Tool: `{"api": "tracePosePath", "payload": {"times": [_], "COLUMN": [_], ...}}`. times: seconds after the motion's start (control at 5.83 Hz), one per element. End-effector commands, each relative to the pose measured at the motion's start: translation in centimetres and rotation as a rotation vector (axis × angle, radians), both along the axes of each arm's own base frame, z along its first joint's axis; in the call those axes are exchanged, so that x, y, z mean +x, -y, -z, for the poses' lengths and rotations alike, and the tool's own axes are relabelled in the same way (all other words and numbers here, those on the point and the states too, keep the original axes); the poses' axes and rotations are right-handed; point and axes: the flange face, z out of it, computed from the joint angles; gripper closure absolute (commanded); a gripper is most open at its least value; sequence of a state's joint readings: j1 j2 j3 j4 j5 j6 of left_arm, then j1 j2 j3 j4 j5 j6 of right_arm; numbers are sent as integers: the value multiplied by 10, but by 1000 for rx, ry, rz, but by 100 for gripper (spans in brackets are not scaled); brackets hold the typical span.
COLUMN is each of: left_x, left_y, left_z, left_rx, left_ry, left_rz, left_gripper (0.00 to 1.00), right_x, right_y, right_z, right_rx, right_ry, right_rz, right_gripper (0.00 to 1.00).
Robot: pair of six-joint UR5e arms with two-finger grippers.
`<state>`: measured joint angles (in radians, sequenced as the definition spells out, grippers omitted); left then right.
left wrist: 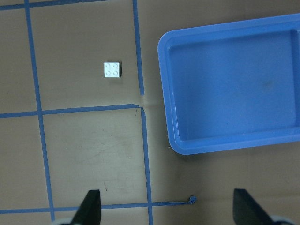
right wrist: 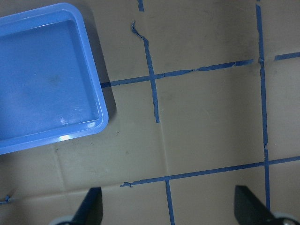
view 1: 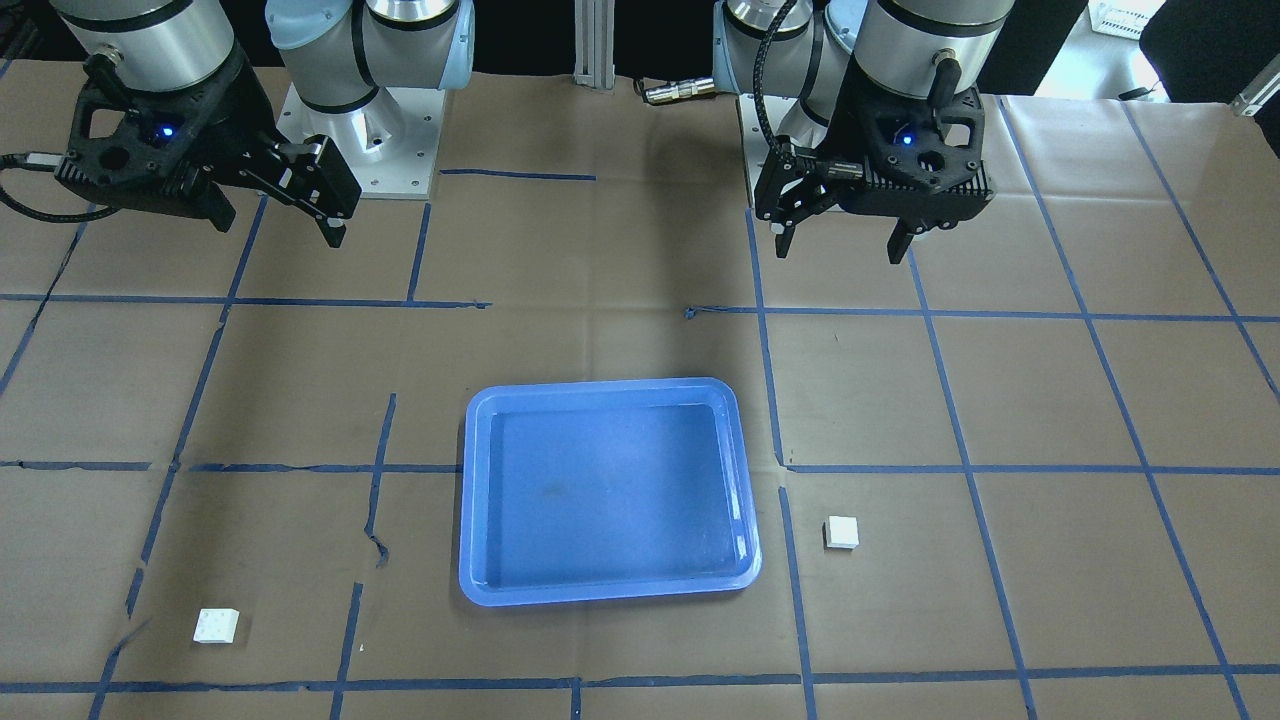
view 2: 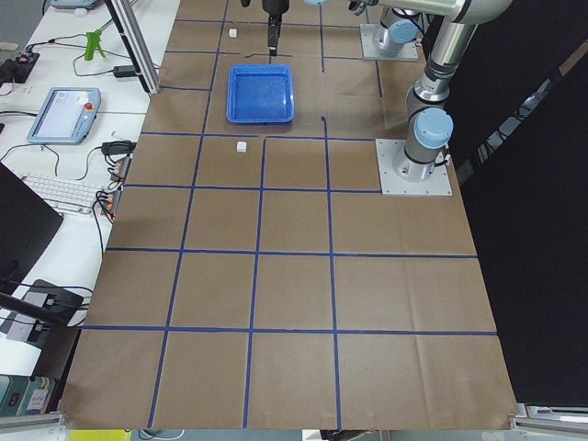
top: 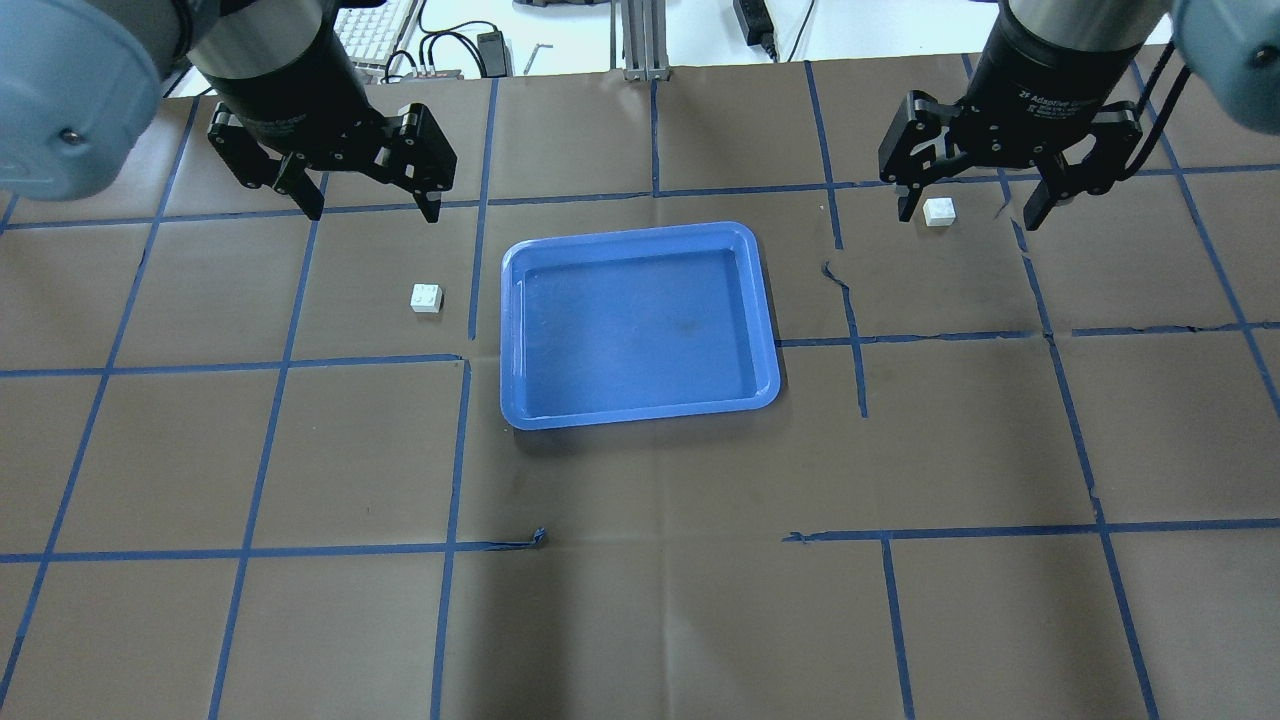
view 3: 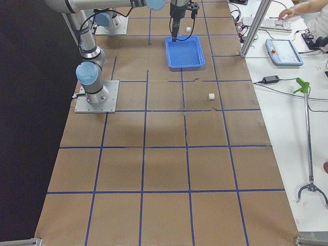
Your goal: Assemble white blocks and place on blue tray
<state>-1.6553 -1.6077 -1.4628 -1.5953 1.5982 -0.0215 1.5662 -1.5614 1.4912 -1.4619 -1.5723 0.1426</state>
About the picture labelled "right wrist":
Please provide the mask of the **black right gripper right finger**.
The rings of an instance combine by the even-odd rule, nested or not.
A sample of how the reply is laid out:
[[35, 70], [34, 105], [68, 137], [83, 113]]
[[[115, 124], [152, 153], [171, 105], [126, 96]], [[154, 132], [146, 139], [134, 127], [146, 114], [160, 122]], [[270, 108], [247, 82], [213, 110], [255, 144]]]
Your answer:
[[247, 186], [236, 185], [234, 216], [239, 225], [266, 225], [276, 220]]

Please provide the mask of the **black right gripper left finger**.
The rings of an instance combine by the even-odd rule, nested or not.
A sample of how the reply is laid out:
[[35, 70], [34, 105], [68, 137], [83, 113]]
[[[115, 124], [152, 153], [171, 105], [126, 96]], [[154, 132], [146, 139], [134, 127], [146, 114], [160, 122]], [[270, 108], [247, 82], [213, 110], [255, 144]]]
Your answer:
[[103, 219], [101, 187], [92, 187], [71, 220], [72, 225], [100, 225]]

